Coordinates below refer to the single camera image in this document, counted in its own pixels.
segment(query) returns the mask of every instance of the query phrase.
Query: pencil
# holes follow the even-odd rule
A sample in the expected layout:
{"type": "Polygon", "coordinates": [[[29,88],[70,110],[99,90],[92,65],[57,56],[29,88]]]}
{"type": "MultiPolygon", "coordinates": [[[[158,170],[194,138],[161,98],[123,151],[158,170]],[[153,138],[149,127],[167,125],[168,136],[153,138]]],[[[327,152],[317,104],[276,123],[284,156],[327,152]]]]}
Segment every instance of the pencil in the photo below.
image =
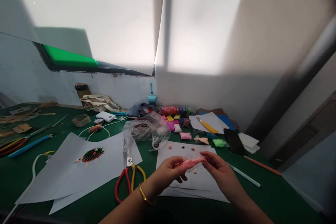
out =
{"type": "Polygon", "coordinates": [[[249,176],[247,176],[245,173],[243,173],[242,171],[238,170],[236,167],[232,166],[229,164],[229,166],[231,166],[232,170],[234,170],[235,172],[239,173],[240,175],[242,175],[244,178],[246,178],[248,181],[250,181],[252,184],[254,184],[257,187],[261,187],[261,185],[255,181],[254,179],[250,178],[249,176]]]}
{"type": "Polygon", "coordinates": [[[266,166],[266,165],[264,165],[264,164],[262,164],[262,163],[259,163],[258,161],[255,161],[255,160],[252,159],[252,158],[249,158],[249,157],[247,157],[247,156],[244,156],[244,158],[246,158],[247,160],[250,160],[251,162],[253,162],[253,163],[255,163],[255,164],[259,165],[259,166],[261,166],[262,168],[265,168],[266,170],[269,170],[270,172],[275,173],[276,175],[281,176],[281,173],[280,173],[280,172],[278,172],[278,171],[276,171],[276,170],[274,170],[274,169],[272,169],[272,168],[270,168],[270,167],[268,167],[268,166],[266,166]]]}

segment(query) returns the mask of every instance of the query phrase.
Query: human hand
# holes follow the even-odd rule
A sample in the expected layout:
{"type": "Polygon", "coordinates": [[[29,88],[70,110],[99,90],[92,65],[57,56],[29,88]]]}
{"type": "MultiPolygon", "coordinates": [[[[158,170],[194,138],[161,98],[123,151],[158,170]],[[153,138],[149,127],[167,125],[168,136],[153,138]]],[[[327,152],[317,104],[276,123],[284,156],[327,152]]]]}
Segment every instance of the human hand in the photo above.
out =
{"type": "Polygon", "coordinates": [[[174,180],[179,183],[182,183],[182,180],[187,181],[188,179],[185,175],[187,168],[175,168],[176,164],[183,161],[183,157],[180,156],[173,156],[164,160],[157,170],[141,185],[145,195],[147,196],[148,194],[153,197],[161,194],[174,180]]]}
{"type": "Polygon", "coordinates": [[[249,199],[228,163],[212,152],[200,152],[200,154],[208,161],[203,163],[204,168],[215,179],[219,189],[231,203],[240,205],[249,199]]]}

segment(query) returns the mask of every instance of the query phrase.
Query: bangle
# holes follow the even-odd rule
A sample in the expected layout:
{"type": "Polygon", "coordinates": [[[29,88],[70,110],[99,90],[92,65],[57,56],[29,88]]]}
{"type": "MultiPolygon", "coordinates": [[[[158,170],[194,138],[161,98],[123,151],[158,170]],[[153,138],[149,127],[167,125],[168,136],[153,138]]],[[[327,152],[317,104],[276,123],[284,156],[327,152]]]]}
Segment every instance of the bangle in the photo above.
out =
{"type": "Polygon", "coordinates": [[[143,190],[142,190],[142,188],[141,188],[141,184],[142,184],[142,183],[139,184],[139,191],[140,191],[141,196],[143,197],[143,199],[144,199],[145,201],[148,202],[149,205],[155,205],[155,201],[154,201],[154,203],[152,203],[152,202],[150,202],[150,201],[147,199],[146,195],[144,194],[144,192],[143,192],[143,190]]]}

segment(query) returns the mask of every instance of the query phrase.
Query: window frame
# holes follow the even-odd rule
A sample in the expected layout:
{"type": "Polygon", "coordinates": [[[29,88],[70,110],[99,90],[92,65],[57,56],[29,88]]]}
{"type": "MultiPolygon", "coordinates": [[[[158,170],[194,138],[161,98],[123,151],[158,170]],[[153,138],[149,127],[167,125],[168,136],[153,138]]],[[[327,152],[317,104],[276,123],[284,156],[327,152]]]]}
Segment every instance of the window frame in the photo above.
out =
{"type": "Polygon", "coordinates": [[[142,76],[155,76],[155,65],[153,67],[152,75],[147,75],[144,73],[136,72],[131,69],[122,68],[118,66],[114,66],[112,64],[108,64],[105,62],[101,62],[101,67],[85,67],[85,66],[65,66],[65,65],[56,65],[53,63],[51,57],[47,53],[44,46],[40,43],[33,42],[34,46],[39,51],[42,60],[50,71],[70,71],[70,72],[87,72],[87,73],[108,73],[108,74],[126,74],[126,75],[142,75],[142,76]]]}

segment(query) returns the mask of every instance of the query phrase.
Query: table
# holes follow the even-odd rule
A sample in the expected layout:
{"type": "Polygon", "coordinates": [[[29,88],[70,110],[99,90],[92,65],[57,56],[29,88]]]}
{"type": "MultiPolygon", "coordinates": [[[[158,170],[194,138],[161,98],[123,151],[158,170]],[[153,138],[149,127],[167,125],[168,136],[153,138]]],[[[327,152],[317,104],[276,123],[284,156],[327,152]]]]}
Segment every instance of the table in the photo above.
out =
{"type": "MultiPolygon", "coordinates": [[[[8,111],[24,106],[36,107],[38,105],[20,104],[0,111],[0,115],[7,115],[8,111]]],[[[69,114],[62,122],[54,128],[49,128],[42,133],[32,137],[29,142],[38,138],[59,131],[59,133],[51,139],[35,146],[26,153],[14,158],[0,157],[0,210],[3,215],[14,206],[14,202],[25,190],[31,181],[31,167],[34,159],[38,154],[46,151],[55,151],[61,145],[65,137],[73,132],[79,134],[86,127],[93,125],[95,112],[86,112],[85,110],[72,109],[67,107],[53,106],[45,108],[42,113],[56,113],[56,115],[41,115],[35,119],[28,121],[32,127],[41,128],[46,125],[53,125],[66,114],[69,114]],[[88,114],[91,117],[91,123],[86,127],[76,128],[71,120],[75,116],[88,114]]],[[[108,126],[111,136],[122,131],[125,121],[108,126]]],[[[4,124],[1,127],[14,127],[21,124],[4,124]]],[[[185,129],[184,132],[192,132],[192,128],[185,129]]],[[[90,141],[101,141],[107,137],[106,131],[95,133],[90,141]]],[[[172,132],[170,141],[180,142],[179,134],[172,132]]],[[[138,143],[143,162],[141,167],[146,172],[147,177],[155,171],[157,152],[149,152],[151,147],[150,141],[142,141],[138,143]]],[[[255,185],[237,174],[238,180],[242,184],[247,194],[257,203],[257,205],[271,218],[274,223],[324,223],[320,217],[296,191],[285,181],[284,178],[273,174],[258,165],[246,160],[240,155],[231,153],[228,148],[215,148],[217,154],[233,166],[237,167],[245,174],[258,181],[262,188],[255,185]]],[[[270,163],[258,153],[248,154],[249,157],[271,166],[270,163]]],[[[38,173],[45,165],[46,157],[40,157],[36,164],[36,172],[38,173]]],[[[34,220],[43,220],[51,223],[98,223],[113,208],[117,206],[114,199],[114,186],[118,178],[101,186],[97,190],[87,194],[81,199],[75,201],[71,205],[62,210],[48,216],[53,201],[30,204],[20,218],[29,218],[34,220]]],[[[119,197],[126,198],[127,188],[123,178],[119,186],[119,197]]],[[[135,177],[135,184],[142,182],[142,176],[135,177]]],[[[210,199],[182,198],[182,197],[157,197],[156,204],[149,208],[145,218],[155,220],[160,218],[160,223],[239,223],[238,214],[232,204],[219,202],[210,199]]]]}

